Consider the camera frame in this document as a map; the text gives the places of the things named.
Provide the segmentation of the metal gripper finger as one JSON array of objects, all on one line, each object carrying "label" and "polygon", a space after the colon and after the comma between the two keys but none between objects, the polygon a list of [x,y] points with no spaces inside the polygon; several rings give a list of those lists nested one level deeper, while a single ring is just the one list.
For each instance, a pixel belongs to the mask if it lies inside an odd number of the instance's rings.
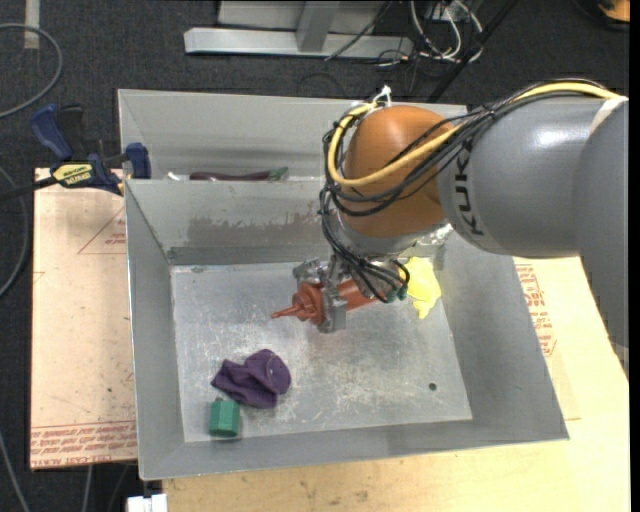
[{"label": "metal gripper finger", "polygon": [[325,286],[329,282],[329,264],[319,258],[306,259],[293,269],[292,275],[298,285]]},{"label": "metal gripper finger", "polygon": [[340,296],[336,287],[323,288],[321,291],[321,305],[323,319],[318,330],[324,334],[335,333],[346,328],[347,300]]}]

